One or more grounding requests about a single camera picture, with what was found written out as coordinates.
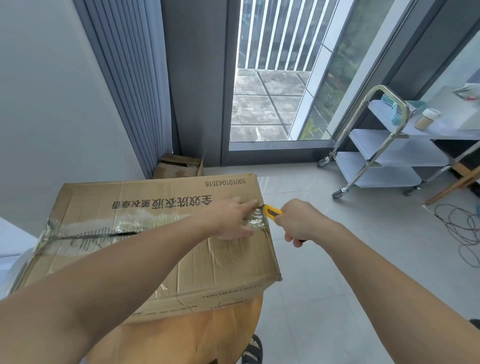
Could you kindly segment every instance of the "utility cart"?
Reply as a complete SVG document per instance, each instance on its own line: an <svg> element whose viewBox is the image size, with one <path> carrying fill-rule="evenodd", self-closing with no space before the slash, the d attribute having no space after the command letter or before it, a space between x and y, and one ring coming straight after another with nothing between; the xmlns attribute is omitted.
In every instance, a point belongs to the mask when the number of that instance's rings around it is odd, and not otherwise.
<svg viewBox="0 0 480 364"><path fill-rule="evenodd" d="M383 92L396 103L401 119L392 123L392 107L381 100L372 100L377 92ZM387 130L353 129L363 110L368 109L382 122ZM331 160L337 162L347 185L332 194L341 198L353 185L366 187L409 187L404 194L411 195L424 184L449 170L466 155L480 147L477 142L455 159L451 159L432 140L480 140L480 130L448 129L440 121L434 122L427 130L415 128L421 112L410 118L410 110L404 100L384 85L373 87L355 110L346 128L335 143L333 151L318 161L319 167ZM338 152L346 137L355 144L358 152ZM422 181L412 167L441 167L435 174Z"/></svg>

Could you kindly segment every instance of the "hand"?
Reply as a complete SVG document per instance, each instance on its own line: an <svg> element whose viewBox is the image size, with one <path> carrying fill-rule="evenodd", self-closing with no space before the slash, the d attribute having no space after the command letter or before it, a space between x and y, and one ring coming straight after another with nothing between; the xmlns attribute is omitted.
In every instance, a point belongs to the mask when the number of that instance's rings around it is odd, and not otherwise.
<svg viewBox="0 0 480 364"><path fill-rule="evenodd" d="M214 225L213 236L225 240L252 236L253 229L244 225L243 218L257 205L258 200L243 204L240 197L210 203L205 212Z"/></svg>
<svg viewBox="0 0 480 364"><path fill-rule="evenodd" d="M285 240L297 248L302 246L300 240L313 240L321 245L334 240L345 227L322 214L311 204L297 198L283 205L282 215L275 217L275 224L285 230Z"/></svg>

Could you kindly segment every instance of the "pleated curtain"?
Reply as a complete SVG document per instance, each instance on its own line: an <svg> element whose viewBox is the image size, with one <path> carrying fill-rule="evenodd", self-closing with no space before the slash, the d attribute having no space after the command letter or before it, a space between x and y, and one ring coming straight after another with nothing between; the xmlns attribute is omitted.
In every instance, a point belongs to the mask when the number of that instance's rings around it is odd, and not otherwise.
<svg viewBox="0 0 480 364"><path fill-rule="evenodd" d="M146 178L172 151L159 0L74 0Z"/></svg>

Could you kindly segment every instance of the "wooden tabletop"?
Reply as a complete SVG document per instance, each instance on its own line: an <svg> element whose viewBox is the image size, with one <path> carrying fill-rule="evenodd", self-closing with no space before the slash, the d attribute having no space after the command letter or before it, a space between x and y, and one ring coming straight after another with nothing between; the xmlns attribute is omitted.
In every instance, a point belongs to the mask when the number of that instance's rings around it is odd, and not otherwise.
<svg viewBox="0 0 480 364"><path fill-rule="evenodd" d="M248 345L263 295L230 308L120 325L88 355L89 364L234 364Z"/></svg>

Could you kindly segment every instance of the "cart wheel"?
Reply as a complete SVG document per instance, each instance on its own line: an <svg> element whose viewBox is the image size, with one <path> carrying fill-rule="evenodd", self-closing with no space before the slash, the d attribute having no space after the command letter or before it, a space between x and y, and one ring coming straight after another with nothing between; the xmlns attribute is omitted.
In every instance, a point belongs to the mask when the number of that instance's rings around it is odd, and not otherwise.
<svg viewBox="0 0 480 364"><path fill-rule="evenodd" d="M342 197L343 195L347 194L348 191L342 191L342 190L338 190L338 191L335 191L332 193L332 198L334 198L335 200L339 199L340 197Z"/></svg>
<svg viewBox="0 0 480 364"><path fill-rule="evenodd" d="M412 196L413 193L416 191L415 187L409 188L403 192L403 196Z"/></svg>
<svg viewBox="0 0 480 364"><path fill-rule="evenodd" d="M330 162L330 159L322 158L321 160L318 161L317 166L325 167L328 164L328 162Z"/></svg>

